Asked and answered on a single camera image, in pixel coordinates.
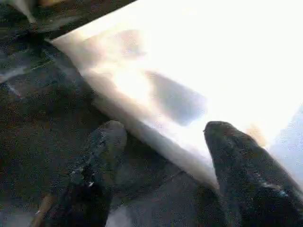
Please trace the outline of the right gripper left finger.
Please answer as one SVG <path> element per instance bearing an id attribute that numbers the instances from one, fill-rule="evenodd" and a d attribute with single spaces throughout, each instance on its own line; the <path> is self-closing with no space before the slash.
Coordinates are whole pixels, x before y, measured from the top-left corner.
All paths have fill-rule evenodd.
<path id="1" fill-rule="evenodd" d="M 86 156 L 51 185 L 30 225 L 104 227 L 126 144 L 121 122 L 110 120 L 96 128 L 82 147 Z"/>

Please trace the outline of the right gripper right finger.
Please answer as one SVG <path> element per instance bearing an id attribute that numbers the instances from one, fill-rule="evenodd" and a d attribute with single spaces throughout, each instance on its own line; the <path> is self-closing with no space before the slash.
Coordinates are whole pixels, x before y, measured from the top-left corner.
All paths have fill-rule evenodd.
<path id="1" fill-rule="evenodd" d="M 222 121 L 208 122 L 204 137 L 227 226 L 302 226 L 302 189 L 255 139 Z"/>

